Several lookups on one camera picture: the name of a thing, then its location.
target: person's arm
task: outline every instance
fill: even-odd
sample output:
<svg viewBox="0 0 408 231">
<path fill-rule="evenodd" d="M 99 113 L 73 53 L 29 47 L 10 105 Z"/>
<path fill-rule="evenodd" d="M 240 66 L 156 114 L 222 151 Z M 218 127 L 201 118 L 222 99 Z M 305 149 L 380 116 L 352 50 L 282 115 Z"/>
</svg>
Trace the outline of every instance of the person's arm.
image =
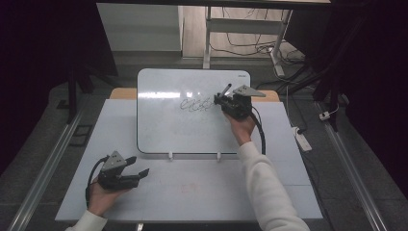
<svg viewBox="0 0 408 231">
<path fill-rule="evenodd" d="M 240 148 L 246 190 L 262 230 L 306 231 L 307 224 L 297 216 L 272 163 L 261 155 L 250 136 L 255 127 L 252 118 L 235 120 L 226 115 Z"/>
<path fill-rule="evenodd" d="M 94 179 L 90 185 L 88 209 L 73 227 L 69 227 L 65 231 L 101 231 L 108 221 L 102 218 L 105 212 L 115 204 L 120 195 L 128 191 L 130 190 L 106 191 L 97 183 L 97 178 Z"/>
</svg>

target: floor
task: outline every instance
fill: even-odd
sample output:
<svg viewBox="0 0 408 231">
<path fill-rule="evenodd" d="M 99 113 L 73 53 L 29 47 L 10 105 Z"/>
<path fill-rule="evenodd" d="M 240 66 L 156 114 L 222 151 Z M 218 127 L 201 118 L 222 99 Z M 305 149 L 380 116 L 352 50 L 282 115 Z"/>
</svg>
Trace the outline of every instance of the floor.
<svg viewBox="0 0 408 231">
<path fill-rule="evenodd" d="M 249 39 L 253 39 L 251 41 L 253 42 L 255 37 L 252 35 Z M 226 42 L 217 43 L 215 39 L 214 46 L 228 46 Z M 236 42 L 248 42 L 248 40 L 237 40 Z M 201 57 L 200 52 L 202 51 L 198 51 L 194 55 L 191 51 L 191 57 Z M 202 66 L 202 60 L 200 59 L 182 59 L 173 56 L 157 56 L 157 54 L 116 54 L 115 62 L 119 76 L 114 77 L 114 80 L 121 86 L 130 88 L 137 86 L 137 73 L 143 68 L 201 68 Z M 300 65 L 284 65 L 283 67 L 287 76 L 291 76 L 300 68 Z M 263 90 L 277 90 L 284 83 L 279 81 L 271 71 L 271 61 L 262 59 L 262 57 L 256 59 L 213 59 L 211 68 L 246 70 L 251 75 L 251 87 L 253 88 L 264 82 L 277 81 L 260 87 Z M 79 126 L 84 129 L 87 126 L 90 128 L 94 126 L 105 99 L 109 98 L 113 89 L 112 86 L 97 78 L 92 77 L 92 82 L 95 85 L 95 90 L 90 95 L 89 105 L 79 122 Z M 289 111 L 291 122 L 299 127 L 307 128 L 305 137 L 313 147 L 313 151 L 302 153 L 302 157 L 309 171 L 309 176 L 314 183 L 324 219 L 306 220 L 306 222 L 311 230 L 319 231 L 373 230 L 366 218 L 360 200 L 348 180 L 344 167 L 340 164 L 339 156 L 328 138 L 324 125 L 319 120 L 319 112 L 311 97 L 313 88 L 312 85 L 308 89 L 297 92 L 293 97 L 287 97 L 285 89 L 283 89 L 280 95 L 281 101 L 284 102 Z M 83 96 L 80 92 L 78 92 L 78 95 L 80 98 Z M 37 127 L 10 167 L 0 177 L 0 230 L 6 230 L 10 226 L 27 191 L 30 190 L 59 134 L 65 127 L 67 109 L 58 107 L 62 100 L 67 100 L 67 84 L 51 90 L 48 107 Z M 408 201 L 382 167 L 375 154 L 372 153 L 358 132 L 349 124 L 344 109 L 345 104 L 342 104 L 338 111 L 338 126 L 347 150 L 352 156 L 389 230 L 406 230 L 406 227 L 408 227 Z M 70 180 L 86 149 L 86 143 L 87 137 L 77 136 L 70 140 L 69 146 L 58 163 L 56 171 L 26 230 L 65 230 L 69 225 L 54 221 L 54 217 L 60 208 Z M 109 222 L 106 229 L 135 230 L 135 225 Z M 180 229 L 259 230 L 259 227 L 256 224 L 150 224 L 144 227 L 144 230 Z"/>
</svg>

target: whiteboard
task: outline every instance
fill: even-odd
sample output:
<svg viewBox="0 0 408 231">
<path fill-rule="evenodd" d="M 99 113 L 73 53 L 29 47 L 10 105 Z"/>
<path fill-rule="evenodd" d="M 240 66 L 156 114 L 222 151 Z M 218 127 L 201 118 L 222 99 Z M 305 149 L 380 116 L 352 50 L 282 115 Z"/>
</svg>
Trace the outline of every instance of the whiteboard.
<svg viewBox="0 0 408 231">
<path fill-rule="evenodd" d="M 143 153 L 235 153 L 238 144 L 214 95 L 250 86 L 241 70 L 143 69 L 138 75 L 137 145 Z"/>
</svg>

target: hand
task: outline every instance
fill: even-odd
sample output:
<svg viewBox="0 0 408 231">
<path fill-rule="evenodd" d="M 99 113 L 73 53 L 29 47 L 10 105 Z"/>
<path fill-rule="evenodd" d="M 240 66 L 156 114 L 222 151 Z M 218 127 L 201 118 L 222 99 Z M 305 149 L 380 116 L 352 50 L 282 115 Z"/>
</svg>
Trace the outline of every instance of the hand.
<svg viewBox="0 0 408 231">
<path fill-rule="evenodd" d="M 96 177 L 93 179 L 92 184 L 90 185 L 88 211 L 102 217 L 103 214 L 115 204 L 116 199 L 120 195 L 130 191 L 130 189 L 115 192 L 106 191 L 99 185 L 97 180 L 98 178 Z"/>
<path fill-rule="evenodd" d="M 230 121 L 232 133 L 240 146 L 251 141 L 251 134 L 255 127 L 255 122 L 251 116 L 236 120 L 226 113 L 224 113 L 224 115 Z"/>
</svg>

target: white sleeve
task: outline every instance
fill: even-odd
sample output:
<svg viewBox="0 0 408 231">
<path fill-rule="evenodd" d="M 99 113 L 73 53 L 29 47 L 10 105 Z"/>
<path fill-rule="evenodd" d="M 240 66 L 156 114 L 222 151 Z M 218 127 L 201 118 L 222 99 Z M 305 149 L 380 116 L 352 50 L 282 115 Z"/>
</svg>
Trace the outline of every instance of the white sleeve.
<svg viewBox="0 0 408 231">
<path fill-rule="evenodd" d="M 65 231 L 101 231 L 108 220 L 86 210 L 78 222 Z"/>
<path fill-rule="evenodd" d="M 305 231 L 307 224 L 297 216 L 272 162 L 247 142 L 238 150 L 243 164 L 246 190 L 262 230 Z"/>
</svg>

